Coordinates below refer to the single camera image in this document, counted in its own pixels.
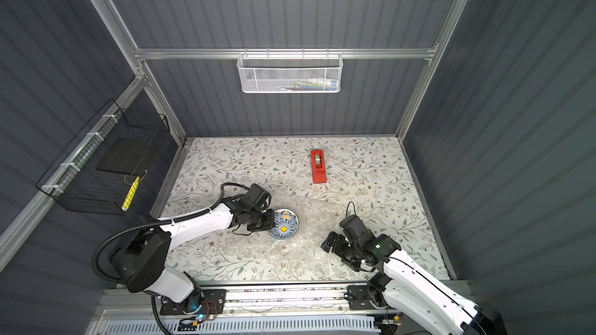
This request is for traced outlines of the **blue yellow patterned bowl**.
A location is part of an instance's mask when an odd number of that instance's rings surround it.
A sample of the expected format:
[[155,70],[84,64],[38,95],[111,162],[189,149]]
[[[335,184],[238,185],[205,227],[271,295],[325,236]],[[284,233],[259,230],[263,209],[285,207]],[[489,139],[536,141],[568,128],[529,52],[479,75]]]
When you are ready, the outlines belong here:
[[298,215],[290,209],[278,209],[274,213],[276,225],[269,230],[269,235],[276,240],[288,240],[295,236],[300,228]]

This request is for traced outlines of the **clear bubble wrap sheet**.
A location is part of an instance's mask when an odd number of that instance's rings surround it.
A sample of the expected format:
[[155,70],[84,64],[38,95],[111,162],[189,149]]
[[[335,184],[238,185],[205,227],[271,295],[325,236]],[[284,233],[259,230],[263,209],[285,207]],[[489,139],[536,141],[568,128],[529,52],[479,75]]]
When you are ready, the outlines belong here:
[[258,232],[232,234],[226,257],[233,264],[231,281],[323,282],[367,279],[368,272],[356,272],[332,252],[321,248],[330,232],[340,234],[339,222],[345,208],[317,199],[281,197],[276,209],[295,212],[298,227],[291,217],[282,216],[282,225],[291,237],[279,239],[274,234]]

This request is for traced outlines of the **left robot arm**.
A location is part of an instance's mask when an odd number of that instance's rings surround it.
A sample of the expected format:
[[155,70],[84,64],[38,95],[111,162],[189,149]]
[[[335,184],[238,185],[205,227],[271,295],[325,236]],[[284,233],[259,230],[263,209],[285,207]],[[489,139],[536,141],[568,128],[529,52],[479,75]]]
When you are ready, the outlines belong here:
[[234,227],[245,226],[250,233],[273,227],[271,194],[253,184],[243,185],[242,194],[226,197],[225,189],[233,185],[222,184],[219,198],[206,209],[159,218],[113,237],[111,241],[116,245],[108,262],[116,272],[116,281],[131,293],[163,296],[195,310],[201,302],[200,287],[186,273],[167,266],[170,251],[199,237]]

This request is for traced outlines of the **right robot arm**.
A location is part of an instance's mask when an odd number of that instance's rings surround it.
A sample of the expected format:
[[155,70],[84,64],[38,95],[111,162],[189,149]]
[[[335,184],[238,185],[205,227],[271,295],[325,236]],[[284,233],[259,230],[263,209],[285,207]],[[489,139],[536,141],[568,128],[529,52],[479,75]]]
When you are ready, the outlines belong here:
[[321,249],[338,256],[353,271],[372,272],[366,291],[357,295],[366,306],[395,309],[431,334],[506,334],[501,313],[453,291],[433,277],[386,234],[375,235],[355,214],[330,232]]

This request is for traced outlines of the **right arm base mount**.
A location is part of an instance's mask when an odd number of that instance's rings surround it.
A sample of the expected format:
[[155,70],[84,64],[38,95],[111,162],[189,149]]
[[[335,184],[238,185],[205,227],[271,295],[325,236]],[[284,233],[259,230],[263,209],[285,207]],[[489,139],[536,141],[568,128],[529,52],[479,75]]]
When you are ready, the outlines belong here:
[[352,311],[386,309],[386,306],[379,306],[371,301],[366,285],[348,285],[344,293],[344,299],[348,302]]

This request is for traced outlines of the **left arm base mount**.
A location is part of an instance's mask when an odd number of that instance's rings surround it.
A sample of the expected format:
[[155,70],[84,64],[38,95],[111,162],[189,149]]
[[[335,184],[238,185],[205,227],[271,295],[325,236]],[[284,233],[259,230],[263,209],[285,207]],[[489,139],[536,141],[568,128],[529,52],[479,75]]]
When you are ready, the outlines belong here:
[[225,289],[203,289],[201,293],[192,293],[181,303],[164,298],[161,300],[159,314],[162,316],[216,316],[223,313],[227,294]]

